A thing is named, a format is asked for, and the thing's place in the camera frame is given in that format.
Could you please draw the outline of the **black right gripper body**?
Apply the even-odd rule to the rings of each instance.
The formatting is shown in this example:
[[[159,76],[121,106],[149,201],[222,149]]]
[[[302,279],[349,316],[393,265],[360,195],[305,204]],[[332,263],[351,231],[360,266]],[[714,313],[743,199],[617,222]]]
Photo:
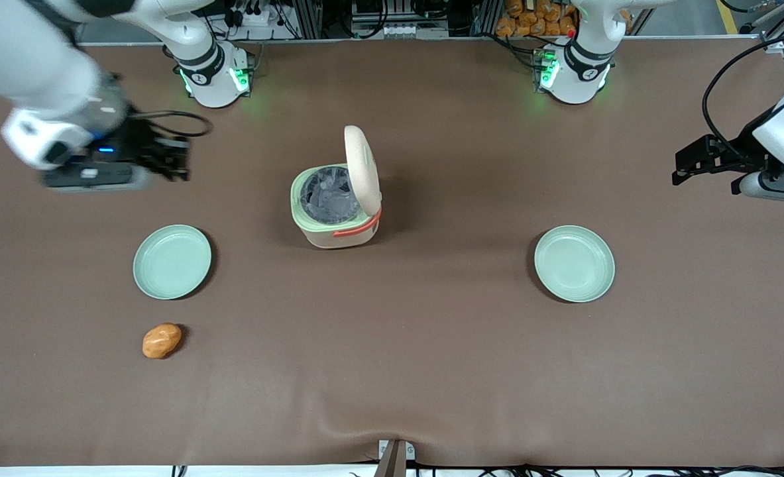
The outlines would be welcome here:
[[[155,138],[149,119],[138,115],[128,117],[113,132],[92,142],[93,166],[98,172],[108,172],[116,164],[128,163],[155,172],[152,161]]]

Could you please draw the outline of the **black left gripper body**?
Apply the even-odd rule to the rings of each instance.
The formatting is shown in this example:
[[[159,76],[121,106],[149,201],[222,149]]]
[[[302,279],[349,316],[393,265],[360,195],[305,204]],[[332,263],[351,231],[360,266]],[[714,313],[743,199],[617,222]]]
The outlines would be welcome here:
[[[770,176],[779,176],[784,172],[783,163],[754,136],[756,128],[762,126],[772,116],[772,114],[759,115],[748,122],[735,139],[729,141],[731,155],[735,156],[734,171],[767,172]]]

